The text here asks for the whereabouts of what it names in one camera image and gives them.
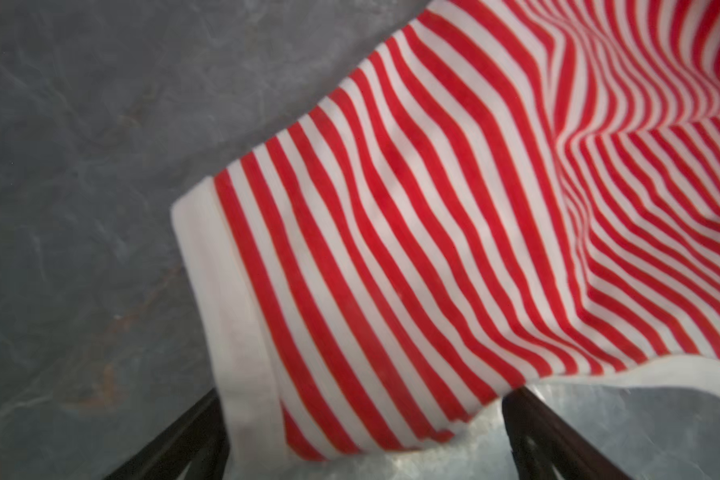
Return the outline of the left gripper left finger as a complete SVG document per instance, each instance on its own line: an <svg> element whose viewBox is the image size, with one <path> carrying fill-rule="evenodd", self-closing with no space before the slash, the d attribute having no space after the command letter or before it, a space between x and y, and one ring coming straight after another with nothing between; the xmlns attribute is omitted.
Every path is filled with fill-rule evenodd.
<svg viewBox="0 0 720 480"><path fill-rule="evenodd" d="M221 479L230 455L221 402L212 389L109 479Z"/></svg>

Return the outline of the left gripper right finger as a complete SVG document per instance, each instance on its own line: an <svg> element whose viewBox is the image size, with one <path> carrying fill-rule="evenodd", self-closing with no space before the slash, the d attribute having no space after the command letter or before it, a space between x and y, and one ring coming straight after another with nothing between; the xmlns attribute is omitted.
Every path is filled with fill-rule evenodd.
<svg viewBox="0 0 720 480"><path fill-rule="evenodd" d="M501 412L520 479L628 477L529 389L504 397Z"/></svg>

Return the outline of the red white striped tank top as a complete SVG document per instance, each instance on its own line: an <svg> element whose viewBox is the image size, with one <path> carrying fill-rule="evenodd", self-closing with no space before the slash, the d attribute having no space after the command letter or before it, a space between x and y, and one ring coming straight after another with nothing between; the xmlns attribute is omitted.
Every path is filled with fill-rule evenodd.
<svg viewBox="0 0 720 480"><path fill-rule="evenodd" d="M720 397L720 1L434 1L171 217L241 472Z"/></svg>

